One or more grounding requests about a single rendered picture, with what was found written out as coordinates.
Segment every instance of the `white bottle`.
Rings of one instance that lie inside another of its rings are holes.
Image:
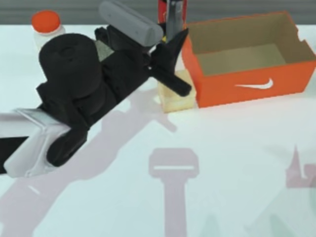
[[[34,40],[38,50],[52,38],[66,33],[60,22],[59,15],[51,10],[35,13],[32,16],[32,26],[35,30]]]

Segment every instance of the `white table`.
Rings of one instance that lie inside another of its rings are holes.
[[[96,27],[66,29],[93,37]],[[45,78],[32,34],[30,26],[0,26],[0,112],[40,103],[35,88]],[[316,26],[300,26],[300,37],[316,49]],[[178,156],[185,151],[182,165],[196,156],[199,166],[185,185],[186,223],[180,223],[184,212],[166,210],[178,233],[314,237],[316,191],[287,188],[285,170],[295,146],[301,170],[316,163],[315,145],[316,75],[302,94],[169,115],[150,79],[97,123],[89,142],[57,172],[0,177],[0,236],[171,237],[164,233],[164,200],[178,207],[183,197],[165,197],[149,164],[154,149],[174,148]]]

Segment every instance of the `gray background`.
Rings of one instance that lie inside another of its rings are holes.
[[[120,0],[157,20],[157,0]],[[45,8],[58,11],[64,24],[101,24],[102,0],[0,0],[0,24],[29,24]],[[288,10],[297,24],[316,24],[316,0],[188,0],[188,22]]]

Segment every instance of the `nike logo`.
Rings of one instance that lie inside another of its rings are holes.
[[[236,86],[240,86],[240,87],[248,87],[248,88],[254,88],[254,89],[269,89],[273,86],[273,80],[271,78],[269,78],[268,83],[266,84],[255,84],[255,85],[236,85]]]

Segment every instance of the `orange box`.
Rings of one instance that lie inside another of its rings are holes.
[[[182,58],[199,107],[303,92],[316,67],[286,11],[186,26]]]

